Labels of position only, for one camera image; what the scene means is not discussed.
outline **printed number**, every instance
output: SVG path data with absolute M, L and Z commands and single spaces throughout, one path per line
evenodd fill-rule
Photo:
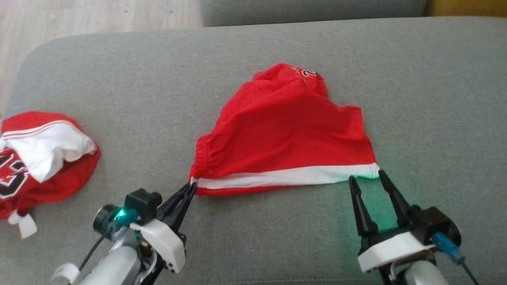
M 0 167 L 4 167 L 13 158 L 14 154 L 0 156 Z M 21 160 L 14 161 L 9 167 L 15 173 L 0 180 L 0 199 L 16 195 L 28 179 L 28 169 Z
M 303 74 L 303 76 L 305 76 L 305 77 L 308 77 L 308 76 L 310 76 L 310 75 L 312 75 L 312 76 L 317 76 L 317 75 L 318 75 L 318 73 L 316 73 L 315 71 L 313 71 L 313 70 L 308 70 L 308 69 L 303 70 L 303 71 L 301 72 L 301 74 Z

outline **white tag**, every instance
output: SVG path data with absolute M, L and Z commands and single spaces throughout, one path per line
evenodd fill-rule
M 73 263 L 65 263 L 56 268 L 51 281 L 63 277 L 68 280 L 70 284 L 74 283 L 79 275 L 78 267 Z
M 9 216 L 8 221 L 11 225 L 18 224 L 21 239 L 25 239 L 37 232 L 37 225 L 30 214 L 26 214 L 26 216 L 21 217 L 18 214 L 18 210 L 16 210 Z

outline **blue cable connector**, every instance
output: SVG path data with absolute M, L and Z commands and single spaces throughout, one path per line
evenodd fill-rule
M 437 248 L 445 252 L 456 265 L 465 261 L 465 255 L 459 252 L 459 248 L 445 234 L 438 232 L 433 236 L 433 243 Z

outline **white fabric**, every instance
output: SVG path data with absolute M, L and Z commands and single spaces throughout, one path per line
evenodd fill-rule
M 199 178 L 197 187 L 206 189 L 246 188 L 258 186 L 318 185 L 348 180 L 351 173 L 365 178 L 377 178 L 376 163 L 361 165 L 306 166 L 260 173 L 235 173 L 219 179 Z
M 95 143 L 67 121 L 55 121 L 38 128 L 4 133 L 3 140 L 19 155 L 28 172 L 43 182 L 63 166 L 95 151 Z
M 7 142 L 3 137 L 0 137 L 0 151 L 7 147 Z
M 22 239 L 25 239 L 37 232 L 37 225 L 30 214 L 26 214 L 26 216 L 21 217 L 16 210 L 12 212 L 8 221 L 11 225 L 17 224 L 19 226 L 19 232 L 21 233 Z

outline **gray fabric upholstery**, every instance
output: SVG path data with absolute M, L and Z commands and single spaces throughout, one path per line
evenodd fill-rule
M 51 41 L 21 68 L 8 116 L 74 117 L 102 149 L 92 179 L 34 209 L 39 232 L 0 224 L 3 284 L 44 284 L 80 263 L 96 211 L 139 187 L 169 197 L 197 138 L 255 72 L 280 61 L 322 74 L 337 104 L 361 106 L 380 166 L 411 203 L 460 227 L 481 284 L 505 284 L 507 20 L 407 18 L 83 35 Z M 359 180 L 381 228 L 395 224 L 380 181 Z M 347 183 L 196 197 L 182 226 L 183 272 L 157 284 L 380 284 L 362 274 Z M 104 242 L 86 268 L 111 246 Z M 451 284 L 462 269 L 439 256 Z
M 201 0 L 206 26 L 419 17 L 427 0 Z

